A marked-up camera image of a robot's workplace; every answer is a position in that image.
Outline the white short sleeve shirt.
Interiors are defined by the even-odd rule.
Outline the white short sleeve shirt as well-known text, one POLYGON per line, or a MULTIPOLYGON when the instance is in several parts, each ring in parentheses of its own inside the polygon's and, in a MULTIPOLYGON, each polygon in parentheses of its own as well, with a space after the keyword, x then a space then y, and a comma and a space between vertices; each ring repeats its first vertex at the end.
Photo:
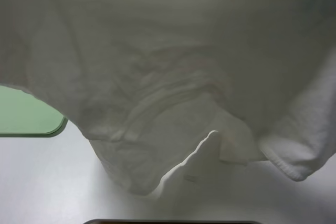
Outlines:
POLYGON ((335 154, 335 0, 1 0, 1 85, 136 195, 210 134, 303 181, 335 154))

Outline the green plastic tray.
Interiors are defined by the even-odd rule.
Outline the green plastic tray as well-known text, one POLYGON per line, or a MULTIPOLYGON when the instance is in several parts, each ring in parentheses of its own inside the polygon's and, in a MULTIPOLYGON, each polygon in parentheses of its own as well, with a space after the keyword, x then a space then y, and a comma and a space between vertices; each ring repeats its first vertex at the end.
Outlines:
POLYGON ((1 137, 53 137, 67 119, 21 90, 1 86, 1 137))

